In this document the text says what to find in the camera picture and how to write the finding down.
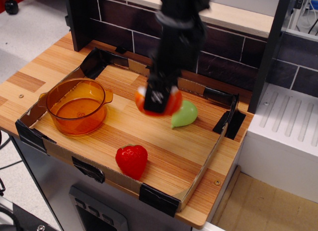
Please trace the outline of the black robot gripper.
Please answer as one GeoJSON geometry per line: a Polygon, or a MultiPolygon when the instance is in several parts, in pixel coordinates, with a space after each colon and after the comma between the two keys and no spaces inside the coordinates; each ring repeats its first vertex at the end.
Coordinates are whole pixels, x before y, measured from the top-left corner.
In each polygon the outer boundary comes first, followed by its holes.
{"type": "Polygon", "coordinates": [[[156,19],[162,27],[159,46],[146,89],[144,109],[163,114],[182,70],[194,72],[207,29],[199,13],[210,8],[210,0],[161,0],[156,19]]]}

